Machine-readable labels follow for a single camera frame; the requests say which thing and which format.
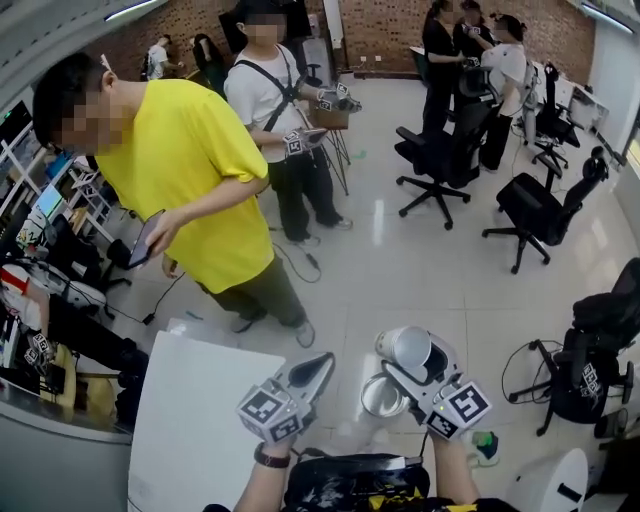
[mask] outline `black wrist strap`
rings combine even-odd
[[[265,455],[264,453],[262,453],[262,448],[264,448],[264,443],[260,443],[253,454],[253,458],[258,464],[267,468],[274,469],[287,469],[289,467],[291,457],[282,458]]]

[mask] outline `woman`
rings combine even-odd
[[[444,23],[453,23],[453,4],[451,0],[435,0],[427,13],[422,33],[429,82],[422,115],[422,133],[442,131],[444,128],[458,76],[458,64],[465,60],[464,55],[456,53]]]
[[[490,173],[498,171],[513,116],[522,109],[521,89],[527,74],[522,42],[526,30],[526,25],[513,16],[496,16],[494,35],[501,44],[495,48],[480,35],[469,32],[469,37],[487,50],[482,54],[482,66],[493,68],[489,80],[503,98],[500,112],[487,132],[487,141],[480,149],[480,166]]]
[[[480,4],[475,0],[465,0],[460,4],[464,16],[458,20],[453,28],[453,46],[456,51],[462,52],[467,59],[474,59],[476,66],[480,65],[482,54],[486,48],[481,46],[475,39],[469,37],[469,33],[473,32],[482,39],[491,43],[493,46],[493,37],[489,27],[485,25],[484,17]]]

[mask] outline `black office chair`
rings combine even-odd
[[[518,256],[511,273],[520,270],[522,253],[527,243],[533,245],[544,256],[548,265],[551,257],[542,247],[562,243],[573,216],[582,209],[582,202],[600,181],[609,177],[604,161],[604,149],[597,147],[591,152],[582,168],[583,178],[567,192],[564,204],[560,202],[533,176],[522,173],[512,179],[497,196],[499,210],[507,213],[514,224],[512,228],[485,229],[483,238],[489,235],[513,235],[518,237]]]
[[[640,258],[627,263],[610,293],[576,302],[573,315],[561,351],[550,354],[540,340],[529,344],[542,354],[551,379],[509,395],[509,402],[517,403],[523,395],[545,390],[540,399],[549,398],[549,409],[538,436],[547,432],[554,414],[573,423],[595,424],[611,386],[621,387],[622,403],[629,402],[633,363],[621,375],[617,358],[640,333]]]
[[[536,142],[536,146],[542,149],[542,152],[533,158],[532,163],[535,164],[541,160],[542,156],[548,156],[558,170],[560,169],[560,162],[563,162],[564,168],[568,169],[569,162],[555,148],[565,143],[579,148],[580,141],[576,134],[576,128],[582,128],[582,126],[569,117],[569,109],[567,107],[556,105],[556,82],[560,77],[558,70],[549,62],[545,66],[544,72],[547,78],[547,101],[536,116],[536,131],[540,136],[549,137],[549,141],[546,143]],[[566,120],[562,119],[564,114],[566,114]]]
[[[433,179],[433,183],[408,176],[400,176],[396,180],[398,185],[406,181],[426,191],[402,208],[398,212],[400,217],[406,217],[409,210],[435,197],[446,218],[444,227],[448,231],[453,228],[453,220],[444,196],[459,197],[465,203],[471,200],[469,194],[451,190],[443,184],[459,189],[480,175],[478,165],[473,165],[474,156],[482,144],[489,121],[499,109],[498,94],[489,83],[489,72],[486,68],[475,68],[466,71],[461,78],[460,89],[469,102],[457,116],[453,135],[444,131],[417,135],[404,127],[396,130],[404,139],[395,145],[398,154],[413,163],[413,170],[418,176],[426,174]]]

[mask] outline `hand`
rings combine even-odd
[[[180,209],[164,212],[155,229],[145,240],[147,247],[151,247],[151,258],[162,254],[171,245],[178,230],[185,224],[186,219]]]
[[[166,254],[162,255],[162,272],[169,279],[175,279],[178,277],[176,274],[176,267],[178,266],[178,262],[169,258]]]

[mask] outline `backpack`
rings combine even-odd
[[[144,54],[144,59],[142,60],[142,68],[140,69],[140,81],[149,81],[149,52]]]

